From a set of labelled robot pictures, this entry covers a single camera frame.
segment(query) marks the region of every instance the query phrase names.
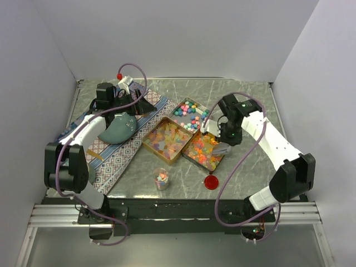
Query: white wall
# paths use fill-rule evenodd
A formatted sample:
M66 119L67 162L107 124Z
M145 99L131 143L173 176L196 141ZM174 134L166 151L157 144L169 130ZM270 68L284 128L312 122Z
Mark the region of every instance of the white wall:
M33 3L0 1L0 266L14 266L45 194L45 145L65 127L75 80Z
M317 201L338 266L355 266L356 3L320 0L273 85L291 141L317 160Z
M317 1L33 0L76 78L134 62L150 77L244 81L275 80Z

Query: clear plastic container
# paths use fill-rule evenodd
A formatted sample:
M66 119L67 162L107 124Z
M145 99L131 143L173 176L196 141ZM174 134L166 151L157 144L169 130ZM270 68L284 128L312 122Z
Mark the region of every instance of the clear plastic container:
M168 172L163 168L157 168L154 170L154 181L157 190L166 190L169 187Z

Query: gray floor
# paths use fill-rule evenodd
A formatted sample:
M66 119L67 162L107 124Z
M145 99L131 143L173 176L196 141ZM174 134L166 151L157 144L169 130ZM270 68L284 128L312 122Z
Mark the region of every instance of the gray floor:
M72 120L88 109L90 102L96 97L96 85L102 81L84 80ZM149 89L167 96L175 102L190 97L207 108L211 108L222 95L229 92L245 92L258 98L265 105L269 120L281 132L281 124L267 82L240 82L226 79L153 79L149 80ZM221 115L218 108L213 112L213 115L214 119ZM222 160L214 173L220 184L225 181L229 172L253 143L254 140L244 134L243 143L233 147L232 153ZM163 167L169 172L171 186L166 191L158 192L155 189L152 173L157 167ZM258 147L234 173L222 198L243 199L265 187L274 173L275 170L270 160ZM214 191L207 190L202 184L205 177L206 173L182 157L172 166L168 166L142 147L108 196L214 199L219 188Z
M312 225L283 225L267 240L240 235L133 235L117 246L90 244L88 229L41 229L28 266L320 267L325 266Z

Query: gray marble surface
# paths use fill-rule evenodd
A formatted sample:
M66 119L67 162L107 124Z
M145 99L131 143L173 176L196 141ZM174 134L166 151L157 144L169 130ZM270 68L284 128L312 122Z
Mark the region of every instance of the gray marble surface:
M85 80L80 85L80 92L71 121L88 109L90 102L96 96L96 85L100 82L103 82L103 80ZM258 98L265 105L269 120L282 132L273 96L267 82L240 82L226 79L151 79L148 85L149 89L167 96L175 102L190 97L207 108L211 108L222 95L229 92L248 93ZM238 99L239 101L245 100L241 96ZM215 120L220 115L221 111L218 108L212 113ZM108 197L215 199L230 171L253 143L253 138L244 133L242 144L233 147L232 153L224 157L214 172L220 185L218 189L213 191L208 190L203 184L207 174L183 157L169 166L144 147L141 147L117 184L108 193ZM155 188L153 170L157 167L163 167L169 172L171 185L165 191L157 191ZM263 150L257 147L233 174L222 198L243 199L264 188L274 173L272 163Z

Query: patterned rug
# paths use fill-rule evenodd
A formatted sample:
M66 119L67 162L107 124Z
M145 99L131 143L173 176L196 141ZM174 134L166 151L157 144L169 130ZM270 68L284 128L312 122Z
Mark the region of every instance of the patterned rug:
M144 89L143 86L135 82L130 85L132 91L136 88L141 92ZM143 137L161 120L162 117L167 116L177 105L167 97L161 96L151 90L148 91L145 99L153 104L157 108L157 111L150 113L147 117L136 116L137 130L129 140L119 145L109 145L97 138L89 147L90 150L99 154L104 159L104 161L101 161L88 154L86 155L87 162L96 170L94 187L99 192L107 194L110 191L134 155L138 152ZM60 134L57 141L60 141L72 132L83 121L85 115L86 113L71 123Z

